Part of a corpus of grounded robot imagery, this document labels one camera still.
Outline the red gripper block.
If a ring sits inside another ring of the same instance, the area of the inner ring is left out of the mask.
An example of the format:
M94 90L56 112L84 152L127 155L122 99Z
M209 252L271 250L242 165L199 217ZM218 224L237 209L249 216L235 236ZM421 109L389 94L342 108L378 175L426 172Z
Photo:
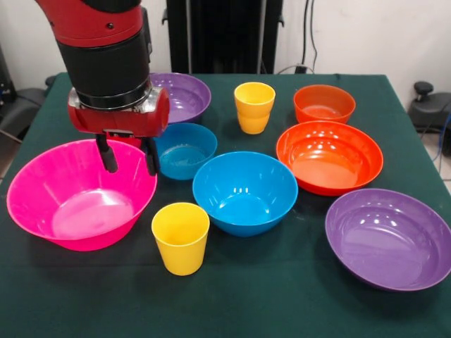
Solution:
M74 89L68 95L68 115L72 124L81 132L97 134L96 145L105 170L118 170L113 149L105 133L131 134L142 138L147 170L151 176L160 171L159 155L152 137L160 136L168 125L170 100L163 87L153 87L149 96L138 105L118 111L100 111L81 104Z

